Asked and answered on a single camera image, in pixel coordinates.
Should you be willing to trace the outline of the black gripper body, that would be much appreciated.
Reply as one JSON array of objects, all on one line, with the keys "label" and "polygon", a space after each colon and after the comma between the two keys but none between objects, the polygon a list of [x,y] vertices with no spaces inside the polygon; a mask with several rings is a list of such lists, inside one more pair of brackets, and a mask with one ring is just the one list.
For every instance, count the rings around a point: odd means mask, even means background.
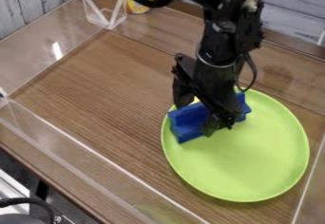
[{"label": "black gripper body", "polygon": [[175,66],[171,69],[173,78],[177,77],[190,83],[194,98],[199,99],[228,129],[243,116],[235,93],[238,66],[240,65],[236,61],[231,61],[227,65],[215,65],[199,57],[191,58],[177,53]]}]

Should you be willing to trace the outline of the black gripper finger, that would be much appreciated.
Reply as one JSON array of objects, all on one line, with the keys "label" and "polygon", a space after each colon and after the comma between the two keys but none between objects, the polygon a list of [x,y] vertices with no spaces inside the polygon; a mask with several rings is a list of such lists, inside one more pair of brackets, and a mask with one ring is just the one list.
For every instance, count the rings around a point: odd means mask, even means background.
[{"label": "black gripper finger", "polygon": [[202,124],[202,133],[206,137],[210,137],[215,131],[224,127],[224,122],[216,117],[214,113],[210,113]]},{"label": "black gripper finger", "polygon": [[194,101],[192,88],[187,81],[177,77],[172,81],[172,102],[177,108],[183,108]]}]

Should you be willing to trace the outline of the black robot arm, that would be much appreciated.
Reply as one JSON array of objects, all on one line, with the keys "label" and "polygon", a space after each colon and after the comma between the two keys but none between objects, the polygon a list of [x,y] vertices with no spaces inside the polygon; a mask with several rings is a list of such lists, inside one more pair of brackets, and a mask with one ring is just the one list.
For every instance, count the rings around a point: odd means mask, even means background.
[{"label": "black robot arm", "polygon": [[[153,9],[175,0],[135,0]],[[231,128],[243,116],[236,93],[244,89],[238,77],[244,66],[255,68],[250,51],[263,39],[263,0],[190,0],[203,9],[203,35],[190,58],[179,53],[172,66],[172,100],[177,108],[198,100],[210,113],[202,125],[204,136]]]}]

